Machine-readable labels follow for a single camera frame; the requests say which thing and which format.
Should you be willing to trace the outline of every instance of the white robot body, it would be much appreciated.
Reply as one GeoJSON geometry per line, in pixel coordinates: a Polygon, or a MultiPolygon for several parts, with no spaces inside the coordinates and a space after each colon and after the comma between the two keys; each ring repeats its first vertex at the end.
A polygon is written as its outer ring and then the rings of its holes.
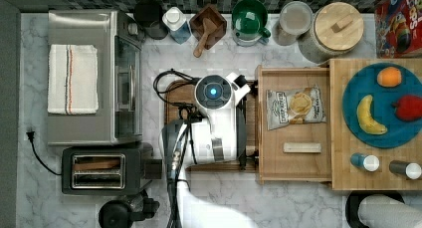
{"type": "MultiPolygon", "coordinates": [[[[195,105],[205,118],[191,125],[192,137],[189,132],[185,133],[189,135],[187,137],[188,144],[183,163],[180,164],[176,194],[180,221],[183,228],[257,227],[252,219],[239,211],[196,198],[190,193],[187,183],[184,182],[189,181],[186,168],[195,164],[195,160],[197,164],[205,164],[237,158],[236,105],[249,92],[250,88],[247,85],[238,87],[234,83],[238,76],[234,73],[226,79],[218,76],[211,77],[212,80],[209,81],[207,81],[209,77],[200,80],[195,88],[195,105]],[[214,93],[214,88],[216,88],[216,95],[210,94],[207,97],[206,93],[214,93]],[[189,144],[190,138],[194,142],[195,154],[189,144]]],[[[185,138],[181,136],[186,128],[187,124],[184,123],[175,140],[185,141],[185,138]]],[[[162,156],[165,157],[162,134],[160,150],[162,156]]]]}

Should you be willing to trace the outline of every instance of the cereal box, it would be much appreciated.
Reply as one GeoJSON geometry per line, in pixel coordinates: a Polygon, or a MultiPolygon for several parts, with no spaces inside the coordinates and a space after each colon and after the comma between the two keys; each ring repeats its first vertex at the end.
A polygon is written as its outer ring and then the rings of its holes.
{"type": "Polygon", "coordinates": [[[387,0],[375,27],[378,58],[422,57],[422,0],[387,0]]]}

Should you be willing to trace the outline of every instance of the wooden scoop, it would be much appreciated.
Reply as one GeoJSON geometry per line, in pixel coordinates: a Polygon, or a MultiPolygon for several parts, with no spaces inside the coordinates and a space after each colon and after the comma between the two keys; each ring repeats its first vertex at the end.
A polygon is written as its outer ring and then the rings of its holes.
{"type": "Polygon", "coordinates": [[[193,55],[196,58],[199,58],[202,55],[202,51],[204,50],[204,46],[207,42],[208,36],[212,34],[215,30],[217,30],[217,26],[208,18],[204,18],[202,20],[202,25],[204,26],[204,34],[202,35],[201,40],[199,40],[198,45],[193,51],[193,55]]]}

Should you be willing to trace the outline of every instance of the banana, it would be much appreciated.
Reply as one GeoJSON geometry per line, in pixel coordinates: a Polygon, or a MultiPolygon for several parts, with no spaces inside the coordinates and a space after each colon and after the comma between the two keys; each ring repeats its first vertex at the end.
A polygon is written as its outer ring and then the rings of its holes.
{"type": "Polygon", "coordinates": [[[357,120],[360,128],[366,133],[374,135],[382,135],[387,132],[387,127],[375,119],[370,113],[370,105],[372,104],[372,95],[365,96],[357,106],[357,120]]]}

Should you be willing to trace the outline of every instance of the kitchen counter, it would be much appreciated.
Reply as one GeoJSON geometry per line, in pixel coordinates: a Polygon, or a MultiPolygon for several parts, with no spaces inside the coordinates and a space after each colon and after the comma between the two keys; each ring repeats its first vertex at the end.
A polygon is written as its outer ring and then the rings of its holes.
{"type": "MultiPolygon", "coordinates": [[[[271,15],[270,26],[278,15],[271,15]]],[[[298,45],[237,46],[230,36],[230,16],[226,16],[226,36],[201,58],[192,55],[197,41],[192,36],[185,44],[176,44],[170,36],[164,40],[147,39],[142,48],[143,138],[158,150],[158,135],[163,126],[163,104],[152,89],[158,73],[174,68],[192,76],[226,76],[231,72],[255,79],[255,69],[263,67],[310,67],[298,45]]],[[[375,58],[373,15],[364,15],[363,39],[348,58],[375,58]]],[[[72,196],[61,192],[61,179],[50,174],[35,159],[25,132],[33,127],[35,146],[54,170],[60,170],[62,148],[47,147],[48,87],[48,15],[22,14],[21,75],[19,108],[17,227],[100,227],[97,214],[113,197],[72,196]]],[[[165,88],[170,78],[163,80],[165,88]]],[[[344,217],[347,194],[331,191],[318,183],[266,182],[260,185],[252,173],[194,173],[192,193],[201,199],[230,206],[254,219],[260,227],[348,227],[344,217]]],[[[153,219],[133,227],[165,227],[169,205],[164,180],[147,188],[150,197],[161,204],[153,219]]],[[[418,193],[403,193],[406,203],[422,207],[418,193]]]]}

